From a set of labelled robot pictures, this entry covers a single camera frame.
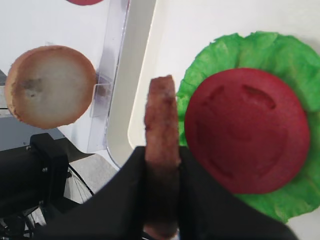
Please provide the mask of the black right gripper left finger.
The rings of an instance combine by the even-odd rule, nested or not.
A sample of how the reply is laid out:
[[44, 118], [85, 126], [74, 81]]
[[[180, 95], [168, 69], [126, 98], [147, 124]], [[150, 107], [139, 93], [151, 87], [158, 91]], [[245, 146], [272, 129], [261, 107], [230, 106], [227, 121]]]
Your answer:
[[141, 240], [145, 220], [145, 148], [138, 146], [93, 197], [40, 228], [36, 240]]

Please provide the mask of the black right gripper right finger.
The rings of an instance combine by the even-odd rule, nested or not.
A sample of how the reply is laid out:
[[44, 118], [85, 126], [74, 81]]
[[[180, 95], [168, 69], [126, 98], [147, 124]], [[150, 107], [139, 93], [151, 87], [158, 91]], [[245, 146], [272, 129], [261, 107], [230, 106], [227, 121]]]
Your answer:
[[178, 225], [182, 240], [295, 240], [285, 224], [245, 204], [179, 148]]

